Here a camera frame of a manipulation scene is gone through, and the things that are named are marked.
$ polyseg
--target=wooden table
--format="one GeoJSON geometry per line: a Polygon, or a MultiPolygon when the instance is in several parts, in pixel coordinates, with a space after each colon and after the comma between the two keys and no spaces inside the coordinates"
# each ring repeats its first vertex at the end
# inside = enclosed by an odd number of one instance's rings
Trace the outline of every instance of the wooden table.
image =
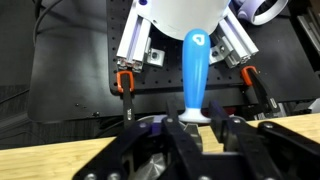
{"type": "MultiPolygon", "coordinates": [[[[273,121],[320,143],[320,114],[273,121]]],[[[259,121],[250,122],[256,126],[259,121]]],[[[209,127],[201,127],[204,151],[222,152],[209,127]]],[[[114,138],[78,141],[0,151],[0,179],[71,179],[84,164],[114,138]]]]}

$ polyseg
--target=blue plastic tool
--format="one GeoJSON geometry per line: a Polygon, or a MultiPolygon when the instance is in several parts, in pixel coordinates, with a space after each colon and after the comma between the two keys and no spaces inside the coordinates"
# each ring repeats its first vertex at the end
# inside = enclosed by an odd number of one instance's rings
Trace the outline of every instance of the blue plastic tool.
{"type": "Polygon", "coordinates": [[[210,122],[209,118],[201,114],[208,77],[210,48],[209,35],[201,29],[190,31],[183,41],[183,90],[186,110],[179,116],[180,121],[210,122]]]}

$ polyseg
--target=white base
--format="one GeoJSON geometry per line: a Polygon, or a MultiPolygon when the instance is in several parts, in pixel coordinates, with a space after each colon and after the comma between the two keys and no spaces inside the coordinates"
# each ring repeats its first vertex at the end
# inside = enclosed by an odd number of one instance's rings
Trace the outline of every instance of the white base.
{"type": "Polygon", "coordinates": [[[186,111],[179,116],[182,122],[210,123],[211,119],[204,117],[200,109],[186,108],[186,111]]]}

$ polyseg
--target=white cylindrical part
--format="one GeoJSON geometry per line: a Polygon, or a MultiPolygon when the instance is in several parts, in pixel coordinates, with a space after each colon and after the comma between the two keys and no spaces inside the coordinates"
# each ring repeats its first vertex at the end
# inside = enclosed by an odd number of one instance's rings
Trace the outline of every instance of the white cylindrical part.
{"type": "Polygon", "coordinates": [[[136,0],[137,14],[148,19],[161,32],[183,40],[195,28],[211,34],[225,16],[230,0],[136,0]]]}

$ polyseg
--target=blue handle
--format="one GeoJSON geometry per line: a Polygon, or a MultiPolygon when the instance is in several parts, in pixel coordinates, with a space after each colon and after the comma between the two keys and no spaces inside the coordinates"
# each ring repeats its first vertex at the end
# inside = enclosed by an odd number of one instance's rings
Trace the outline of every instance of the blue handle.
{"type": "Polygon", "coordinates": [[[190,31],[183,42],[183,89],[186,108],[201,109],[206,87],[209,55],[209,35],[201,30],[190,31]]]}

